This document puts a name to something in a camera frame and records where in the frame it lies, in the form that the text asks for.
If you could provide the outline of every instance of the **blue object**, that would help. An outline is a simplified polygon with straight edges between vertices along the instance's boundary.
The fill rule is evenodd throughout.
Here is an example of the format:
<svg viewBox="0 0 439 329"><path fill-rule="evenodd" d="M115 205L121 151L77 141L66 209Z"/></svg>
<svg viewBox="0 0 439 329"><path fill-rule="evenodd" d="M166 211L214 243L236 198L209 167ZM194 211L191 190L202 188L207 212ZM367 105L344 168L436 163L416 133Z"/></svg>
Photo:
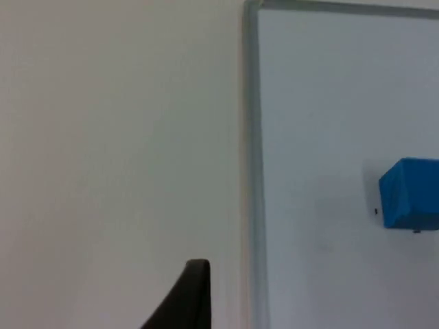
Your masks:
<svg viewBox="0 0 439 329"><path fill-rule="evenodd" d="M379 190L385 227L439 230L439 160L403 158Z"/></svg>

